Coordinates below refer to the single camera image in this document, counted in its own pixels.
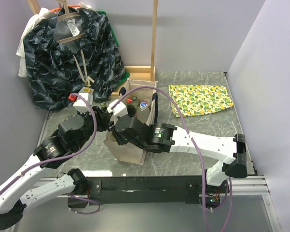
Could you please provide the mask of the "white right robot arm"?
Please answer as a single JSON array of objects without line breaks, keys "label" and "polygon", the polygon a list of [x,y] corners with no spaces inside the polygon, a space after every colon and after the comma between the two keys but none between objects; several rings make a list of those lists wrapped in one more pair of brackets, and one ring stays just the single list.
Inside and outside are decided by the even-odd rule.
[{"label": "white right robot arm", "polygon": [[119,144],[127,143],[152,153],[189,153],[216,159],[218,162],[205,171],[203,190],[213,192],[224,180],[246,178],[246,138],[237,133],[233,137],[216,137],[166,123],[146,125],[129,115],[119,116],[114,121],[113,132]]}]

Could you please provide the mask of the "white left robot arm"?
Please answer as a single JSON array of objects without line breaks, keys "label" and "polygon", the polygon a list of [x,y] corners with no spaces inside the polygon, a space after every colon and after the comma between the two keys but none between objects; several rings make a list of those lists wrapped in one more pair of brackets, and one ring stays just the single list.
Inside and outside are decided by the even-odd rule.
[{"label": "white left robot arm", "polygon": [[86,150],[88,140],[96,132],[108,129],[110,114],[99,107],[89,112],[70,115],[53,134],[43,140],[27,162],[0,186],[0,230],[17,224],[23,213],[61,194],[89,193],[89,184],[78,168],[71,169],[54,182],[36,189],[31,187],[52,170],[71,158],[73,153]]}]

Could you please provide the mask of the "green glass bottle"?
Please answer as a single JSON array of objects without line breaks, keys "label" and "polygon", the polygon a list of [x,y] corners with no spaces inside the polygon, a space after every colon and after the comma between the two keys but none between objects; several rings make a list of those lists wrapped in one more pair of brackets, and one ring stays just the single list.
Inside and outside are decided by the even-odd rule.
[{"label": "green glass bottle", "polygon": [[100,105],[102,110],[107,110],[107,104],[105,102],[102,102]]}]

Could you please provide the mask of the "clear soda water bottle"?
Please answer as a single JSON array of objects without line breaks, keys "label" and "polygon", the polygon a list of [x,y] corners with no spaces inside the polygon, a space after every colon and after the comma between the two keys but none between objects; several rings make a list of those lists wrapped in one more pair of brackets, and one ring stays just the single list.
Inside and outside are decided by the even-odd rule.
[{"label": "clear soda water bottle", "polygon": [[133,106],[134,106],[134,108],[135,108],[135,109],[138,109],[138,107],[139,107],[139,105],[140,105],[140,102],[139,102],[137,96],[133,96],[133,97],[132,97],[132,100],[133,100]]}]

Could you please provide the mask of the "silver red soda can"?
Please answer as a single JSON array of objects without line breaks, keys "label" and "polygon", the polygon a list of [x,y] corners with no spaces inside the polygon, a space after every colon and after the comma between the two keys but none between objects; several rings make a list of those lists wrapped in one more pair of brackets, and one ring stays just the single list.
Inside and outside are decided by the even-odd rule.
[{"label": "silver red soda can", "polygon": [[151,106],[151,101],[149,99],[144,99],[143,102],[145,102],[148,107]]}]

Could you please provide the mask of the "dark cola glass bottle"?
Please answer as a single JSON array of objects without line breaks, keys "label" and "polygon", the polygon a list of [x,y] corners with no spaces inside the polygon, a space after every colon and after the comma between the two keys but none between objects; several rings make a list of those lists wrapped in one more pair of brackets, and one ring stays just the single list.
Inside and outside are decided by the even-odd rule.
[{"label": "dark cola glass bottle", "polygon": [[133,99],[132,98],[127,98],[126,100],[126,103],[127,103],[127,112],[128,112],[128,115],[131,116],[131,117],[134,117],[135,114],[136,114],[136,109],[133,105]]}]

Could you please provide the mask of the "beige canvas tote bag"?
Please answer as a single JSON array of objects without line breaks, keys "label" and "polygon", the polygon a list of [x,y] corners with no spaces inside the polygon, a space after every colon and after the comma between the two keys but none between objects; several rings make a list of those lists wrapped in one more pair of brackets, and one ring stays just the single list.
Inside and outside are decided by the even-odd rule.
[{"label": "beige canvas tote bag", "polygon": [[[141,86],[151,86],[156,87],[156,81],[142,81],[142,80],[130,80],[123,85],[123,88],[126,89],[126,92],[136,89]],[[156,93],[156,90],[150,88],[142,88],[140,90],[136,90],[133,93],[129,94],[128,97],[136,96],[139,101],[144,100],[152,100],[153,94]],[[104,140],[105,146],[108,148],[110,153],[114,156],[115,160],[124,161],[134,164],[142,165],[144,163],[146,151],[136,147],[131,143],[127,143],[125,145],[118,145],[115,137],[113,137],[112,133],[108,131],[106,133],[106,138]]]}]

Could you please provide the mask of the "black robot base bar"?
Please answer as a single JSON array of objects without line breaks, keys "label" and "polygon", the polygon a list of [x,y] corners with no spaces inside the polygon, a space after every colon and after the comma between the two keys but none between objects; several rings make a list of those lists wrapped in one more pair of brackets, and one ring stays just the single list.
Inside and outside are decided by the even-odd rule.
[{"label": "black robot base bar", "polygon": [[100,204],[112,203],[201,203],[202,177],[126,176],[87,177],[87,186],[77,195]]}]

